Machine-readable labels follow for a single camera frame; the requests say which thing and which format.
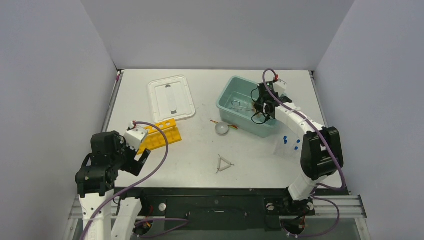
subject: teal bin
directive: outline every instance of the teal bin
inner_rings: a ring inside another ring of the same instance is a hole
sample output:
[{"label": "teal bin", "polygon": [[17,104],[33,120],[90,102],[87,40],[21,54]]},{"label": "teal bin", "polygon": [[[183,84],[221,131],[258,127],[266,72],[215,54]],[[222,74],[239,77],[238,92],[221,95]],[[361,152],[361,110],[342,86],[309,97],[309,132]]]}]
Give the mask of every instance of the teal bin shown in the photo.
[{"label": "teal bin", "polygon": [[[216,101],[216,106],[219,108],[219,115],[222,121],[236,125],[240,129],[259,137],[266,138],[276,132],[278,122],[269,120],[261,125],[252,122],[251,118],[255,114],[255,109],[253,108],[251,93],[253,100],[256,101],[259,97],[258,90],[255,90],[257,86],[258,84],[254,81],[233,76]],[[253,120],[257,123],[262,123],[265,117],[259,114]]]}]

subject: table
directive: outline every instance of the table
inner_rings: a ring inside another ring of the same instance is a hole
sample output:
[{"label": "table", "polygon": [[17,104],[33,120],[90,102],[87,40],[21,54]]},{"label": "table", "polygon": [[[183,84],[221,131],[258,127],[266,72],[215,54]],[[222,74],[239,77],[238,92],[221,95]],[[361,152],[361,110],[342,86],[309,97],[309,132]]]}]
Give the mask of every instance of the table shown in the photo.
[{"label": "table", "polygon": [[[276,71],[287,82],[286,94],[302,111],[324,125],[324,118],[308,71]],[[169,146],[161,169],[139,187],[159,188],[286,188],[300,173],[300,152],[293,145],[297,136],[281,126],[278,134],[261,138],[242,129],[226,136],[215,133],[220,121],[216,101],[233,76],[262,81],[262,70],[125,69],[107,131],[123,134],[136,120],[153,123],[147,85],[149,82],[184,75],[190,87],[196,114],[177,121],[182,141]],[[288,136],[289,144],[281,144]],[[152,151],[139,176],[119,171],[116,187],[127,187],[149,174],[161,161],[165,148]],[[235,166],[217,171],[218,154]],[[338,172],[324,181],[339,187]]]}]

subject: gray wall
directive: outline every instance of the gray wall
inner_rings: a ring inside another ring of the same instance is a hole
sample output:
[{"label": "gray wall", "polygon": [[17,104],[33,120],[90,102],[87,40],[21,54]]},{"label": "gray wall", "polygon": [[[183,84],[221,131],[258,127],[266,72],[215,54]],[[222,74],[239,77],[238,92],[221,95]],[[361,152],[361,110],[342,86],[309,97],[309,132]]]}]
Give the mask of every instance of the gray wall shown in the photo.
[{"label": "gray wall", "polygon": [[354,0],[82,0],[118,68],[314,70]]},{"label": "gray wall", "polygon": [[356,0],[316,84],[374,240],[424,239],[424,1]]},{"label": "gray wall", "polygon": [[62,239],[116,69],[79,0],[7,0],[0,72],[0,238]]}]

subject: purple cable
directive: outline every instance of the purple cable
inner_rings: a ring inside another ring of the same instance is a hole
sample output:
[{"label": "purple cable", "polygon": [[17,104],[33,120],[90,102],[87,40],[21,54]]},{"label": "purple cable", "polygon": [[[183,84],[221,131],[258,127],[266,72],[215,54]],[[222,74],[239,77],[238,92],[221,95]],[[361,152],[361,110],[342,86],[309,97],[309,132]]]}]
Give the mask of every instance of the purple cable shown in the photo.
[{"label": "purple cable", "polygon": [[187,220],[187,219],[183,219],[183,218],[150,218],[150,219],[144,219],[144,220],[141,220],[141,221],[136,222],[136,223],[135,223],[135,226],[136,226],[136,227],[138,227],[138,226],[140,226],[140,225],[141,225],[141,224],[143,224],[143,223],[153,222],[153,221],[176,221],[176,222],[185,222],[185,223],[183,223],[183,224],[181,224],[181,225],[178,225],[178,226],[176,226],[176,227],[173,227],[173,228],[171,228],[171,229],[169,229],[169,230],[166,230],[166,231],[164,231],[164,232],[161,232],[161,233],[155,234],[155,235],[150,235],[150,236],[142,235],[142,236],[140,236],[140,238],[142,238],[142,239],[152,239],[152,238],[156,238],[156,237],[159,237],[159,236],[165,235],[165,234],[167,234],[167,233],[169,233],[169,232],[172,232],[172,231],[174,231],[174,230],[176,230],[176,229],[182,228],[182,227],[184,227],[185,225],[189,224],[189,220]]},{"label": "purple cable", "polygon": [[325,230],[325,231],[323,231],[323,232],[320,232],[320,233],[314,233],[314,234],[295,235],[295,234],[292,234],[292,233],[290,233],[289,231],[287,231],[287,230],[284,228],[284,225],[283,225],[283,226],[282,226],[282,229],[284,229],[284,231],[286,231],[286,232],[287,232],[290,236],[292,236],[292,237],[296,237],[296,238],[313,238],[313,237],[320,237],[320,236],[326,235],[326,234],[328,234],[329,232],[333,231],[333,230],[337,227],[337,225],[339,224],[339,221],[340,221],[340,210],[339,210],[339,207],[338,207],[338,206],[337,206],[334,202],[332,202],[332,201],[330,201],[330,200],[328,200],[328,199],[324,199],[324,198],[320,198],[320,197],[316,197],[316,196],[310,196],[310,197],[311,197],[311,198],[313,198],[313,199],[321,200],[321,201],[328,202],[328,203],[330,203],[330,204],[334,205],[335,209],[337,210],[337,219],[335,220],[335,223],[333,224],[333,226],[331,226],[329,229],[327,229],[327,230]]},{"label": "purple cable", "polygon": [[[274,76],[275,77],[277,77],[277,73],[273,70],[273,69],[271,69],[271,68],[268,68],[268,69],[265,69],[265,71],[263,71],[263,74],[262,74],[262,80],[263,80],[263,85],[265,86],[265,88],[266,88],[266,91],[268,91],[268,93],[271,95],[271,97],[277,102],[277,103],[279,103],[281,106],[283,106],[285,109],[287,109],[287,110],[289,110],[289,111],[293,111],[293,109],[291,108],[291,107],[289,107],[289,106],[287,106],[287,105],[285,105],[284,103],[282,103],[276,96],[274,96],[274,94],[271,92],[271,90],[270,90],[270,88],[268,87],[268,85],[267,85],[267,81],[265,80],[265,74],[268,72],[268,71],[271,71],[273,74],[274,74]],[[329,144],[328,144],[328,142],[326,141],[326,139],[324,138],[324,136],[321,134],[321,132],[312,124],[312,122],[311,121],[309,121],[302,113],[300,113],[300,112],[298,112],[298,111],[296,111],[296,110],[294,110],[293,111],[293,113],[295,113],[295,114],[297,114],[299,117],[301,117],[302,119],[304,119],[305,120],[305,122],[316,132],[316,134],[318,134],[318,137],[321,139],[321,141],[322,141],[322,143],[324,144],[324,146],[325,146],[325,148],[327,149],[327,151],[328,151],[328,154],[330,155],[330,157],[331,157],[331,159],[332,159],[332,161],[334,162],[334,164],[335,164],[335,167],[337,168],[337,170],[338,170],[338,173],[340,174],[340,178],[341,178],[341,187],[332,187],[332,186],[328,186],[328,185],[325,185],[325,184],[323,184],[323,183],[318,183],[317,184],[317,186],[323,186],[323,187],[325,187],[325,188],[327,188],[327,189],[330,189],[330,190],[333,190],[333,191],[343,191],[344,189],[345,189],[345,187],[346,187],[346,180],[345,180],[345,175],[343,174],[343,172],[342,172],[342,167],[340,167],[340,164],[339,164],[339,162],[337,161],[337,159],[336,159],[336,156],[334,156],[334,154],[333,154],[333,151],[331,150],[331,148],[330,148],[330,146],[329,146]]]},{"label": "purple cable", "polygon": [[110,198],[106,199],[91,215],[90,220],[87,222],[87,226],[85,226],[84,230],[82,231],[81,237],[79,238],[79,240],[84,240],[84,237],[87,235],[87,232],[89,231],[90,225],[92,224],[93,220],[96,215],[100,212],[100,210],[102,210],[102,208],[104,206],[106,206],[106,204],[110,203],[113,199],[115,199],[116,197],[119,197],[121,194],[124,194],[126,192],[128,192],[130,189],[134,188],[135,186],[141,184],[142,182],[146,181],[147,179],[149,179],[153,174],[155,174],[164,164],[165,160],[167,159],[168,156],[168,150],[170,148],[170,145],[168,143],[168,139],[167,136],[165,135],[165,133],[157,126],[155,126],[154,124],[148,123],[148,122],[143,122],[143,121],[136,121],[134,122],[135,125],[137,124],[141,124],[141,125],[148,125],[151,126],[153,128],[155,128],[156,130],[159,131],[160,134],[162,134],[163,138],[165,139],[165,144],[166,144],[166,150],[165,150],[165,155],[163,156],[162,161],[159,163],[159,165],[147,176],[145,176],[143,179],[141,179],[140,181],[133,183],[130,186],[127,186],[126,188],[122,189],[121,191],[117,192],[115,195],[111,196]]}]

